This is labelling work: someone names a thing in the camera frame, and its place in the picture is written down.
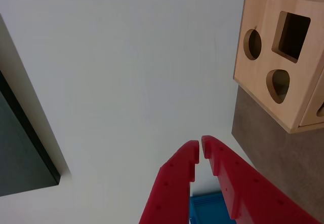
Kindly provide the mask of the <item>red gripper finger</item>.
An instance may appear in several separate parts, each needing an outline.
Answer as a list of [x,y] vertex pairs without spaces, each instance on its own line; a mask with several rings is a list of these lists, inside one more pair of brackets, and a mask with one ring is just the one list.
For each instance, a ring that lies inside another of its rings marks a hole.
[[201,143],[236,223],[318,223],[227,145],[208,135]]
[[191,140],[160,167],[139,223],[189,223],[190,184],[198,163],[199,141]]

